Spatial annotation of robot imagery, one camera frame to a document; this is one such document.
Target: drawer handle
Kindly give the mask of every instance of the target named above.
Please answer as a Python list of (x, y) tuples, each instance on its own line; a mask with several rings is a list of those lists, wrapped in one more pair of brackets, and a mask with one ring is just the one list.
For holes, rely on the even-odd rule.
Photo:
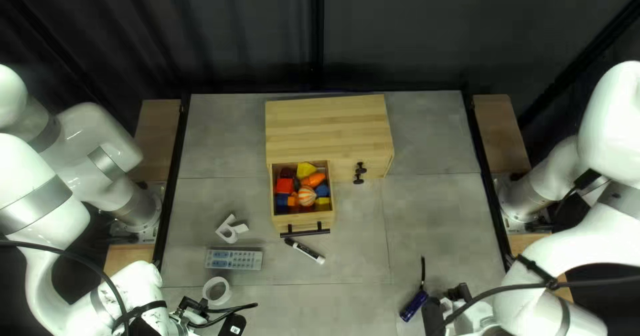
[(363, 162), (358, 163), (358, 168), (356, 169), (356, 173), (367, 173), (367, 169), (362, 167)]
[(364, 180), (362, 180), (360, 178), (360, 174), (359, 173), (356, 174), (356, 179), (353, 181), (353, 183), (356, 184), (356, 185), (364, 184)]
[(283, 232), (280, 234), (280, 237), (289, 237), (289, 236), (308, 236), (308, 235), (322, 235), (322, 234), (330, 234), (330, 228), (322, 228), (322, 221), (317, 222), (318, 229), (317, 230), (306, 230), (306, 231), (293, 231), (293, 225), (287, 225), (287, 229), (289, 232)]

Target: wooden board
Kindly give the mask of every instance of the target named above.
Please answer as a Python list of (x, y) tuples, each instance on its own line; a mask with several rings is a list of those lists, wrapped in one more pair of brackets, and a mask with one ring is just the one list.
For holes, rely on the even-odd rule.
[(394, 155), (385, 95), (268, 101), (267, 164), (328, 160), (334, 180), (384, 177)]
[(133, 181), (166, 181), (180, 117), (180, 100), (145, 100), (142, 103), (136, 144), (144, 159), (129, 177)]
[(531, 169), (509, 95), (474, 95), (476, 119), (492, 173)]
[[(544, 237), (549, 236), (550, 232), (545, 233), (534, 233), (534, 234), (513, 234), (508, 235), (509, 238), (509, 246), (511, 247), (511, 253), (514, 256), (520, 255), (524, 252), (530, 244), (536, 242)], [(564, 274), (557, 277), (558, 281), (566, 282), (566, 276)], [(573, 296), (571, 295), (571, 290), (569, 288), (556, 290), (555, 295), (558, 297), (562, 297), (563, 299), (573, 302)]]
[(134, 261), (151, 262), (154, 256), (154, 244), (112, 244), (107, 251), (104, 272), (111, 277)]

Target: blue block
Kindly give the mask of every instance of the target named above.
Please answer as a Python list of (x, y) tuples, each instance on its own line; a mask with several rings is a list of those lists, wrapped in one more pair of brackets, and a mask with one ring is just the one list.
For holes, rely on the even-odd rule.
[(276, 194), (276, 206), (284, 206), (287, 207), (287, 199), (289, 198), (289, 194)]
[(329, 186), (327, 184), (320, 184), (316, 187), (316, 195), (318, 197), (329, 197)]

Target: red block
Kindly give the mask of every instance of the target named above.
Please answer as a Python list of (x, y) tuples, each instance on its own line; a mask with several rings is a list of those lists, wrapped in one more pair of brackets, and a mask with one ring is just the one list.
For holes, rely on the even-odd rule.
[(293, 178), (279, 178), (276, 183), (276, 193), (290, 194), (293, 190)]

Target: orange toy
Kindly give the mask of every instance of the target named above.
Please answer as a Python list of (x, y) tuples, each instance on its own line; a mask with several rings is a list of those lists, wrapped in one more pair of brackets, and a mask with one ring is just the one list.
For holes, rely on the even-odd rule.
[(311, 187), (316, 187), (316, 186), (320, 185), (320, 183), (323, 182), (325, 178), (326, 178), (326, 175), (324, 175), (324, 173), (316, 172), (316, 173), (312, 173), (311, 175), (303, 178), (302, 181), (300, 181), (300, 184), (306, 185), (306, 186), (311, 186)]
[(293, 178), (279, 178), (276, 182), (276, 193), (290, 194), (293, 192)]
[(316, 192), (311, 186), (301, 186), (298, 190), (298, 201), (302, 206), (311, 206), (316, 201)]
[(288, 206), (298, 206), (298, 194), (292, 193), (291, 196), (287, 199)]

